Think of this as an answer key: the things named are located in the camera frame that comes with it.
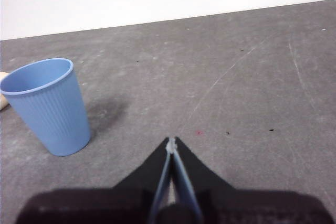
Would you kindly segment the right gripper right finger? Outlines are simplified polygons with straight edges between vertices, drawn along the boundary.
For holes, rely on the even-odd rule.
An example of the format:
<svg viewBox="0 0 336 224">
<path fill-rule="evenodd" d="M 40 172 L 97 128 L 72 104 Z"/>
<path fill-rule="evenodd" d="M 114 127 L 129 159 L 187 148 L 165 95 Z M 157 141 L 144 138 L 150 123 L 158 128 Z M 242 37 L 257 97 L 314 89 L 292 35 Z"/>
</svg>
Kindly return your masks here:
<svg viewBox="0 0 336 224">
<path fill-rule="evenodd" d="M 215 195 L 234 190 L 209 169 L 179 138 L 173 141 L 173 181 L 177 202 L 191 211 L 196 223 L 218 223 Z"/>
</svg>

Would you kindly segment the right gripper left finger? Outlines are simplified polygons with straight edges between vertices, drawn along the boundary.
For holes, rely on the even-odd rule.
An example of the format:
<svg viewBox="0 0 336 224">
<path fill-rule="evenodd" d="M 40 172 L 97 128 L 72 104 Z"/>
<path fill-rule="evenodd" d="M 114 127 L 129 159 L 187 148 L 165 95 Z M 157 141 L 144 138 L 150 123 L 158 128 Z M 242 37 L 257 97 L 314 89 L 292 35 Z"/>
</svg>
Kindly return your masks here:
<svg viewBox="0 0 336 224">
<path fill-rule="evenodd" d="M 172 139 L 167 137 L 130 175 L 113 187 L 131 203 L 132 223 L 155 223 L 167 204 L 172 169 Z"/>
</svg>

